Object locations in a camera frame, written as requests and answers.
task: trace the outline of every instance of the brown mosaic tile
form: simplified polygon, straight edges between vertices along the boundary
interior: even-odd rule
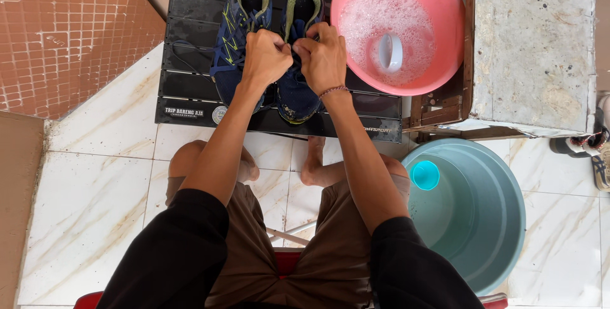
[[[62,118],[164,33],[147,0],[0,0],[0,110]]]

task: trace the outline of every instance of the white plastic scoop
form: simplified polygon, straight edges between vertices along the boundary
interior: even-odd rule
[[[386,33],[379,42],[379,62],[388,73],[400,70],[403,65],[403,44],[393,32]]]

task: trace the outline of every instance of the soap foam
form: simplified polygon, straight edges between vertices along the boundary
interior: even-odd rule
[[[417,0],[348,0],[339,30],[354,62],[372,78],[391,86],[421,77],[436,51],[430,17]],[[403,65],[394,73],[387,73],[379,62],[379,42],[389,31],[403,45]]]

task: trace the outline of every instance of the foot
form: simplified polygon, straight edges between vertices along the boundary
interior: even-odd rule
[[[256,181],[260,175],[261,175],[261,170],[259,170],[259,167],[256,166],[256,162],[254,161],[254,158],[250,155],[250,153],[248,153],[248,150],[246,149],[246,147],[242,147],[241,149],[241,161],[240,163],[245,166],[248,170],[248,175],[247,175],[247,179],[246,180],[251,180],[251,181]]]
[[[317,185],[316,171],[322,167],[322,157],[326,138],[308,137],[308,154],[301,168],[301,182],[307,186]]]

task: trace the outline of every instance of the bracelet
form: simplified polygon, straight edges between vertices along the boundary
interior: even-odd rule
[[[326,91],[324,91],[321,95],[320,95],[320,99],[322,99],[322,97],[324,97],[327,94],[330,94],[331,92],[335,91],[335,90],[349,90],[346,86],[338,86],[338,87],[333,87],[331,89],[328,89]]]

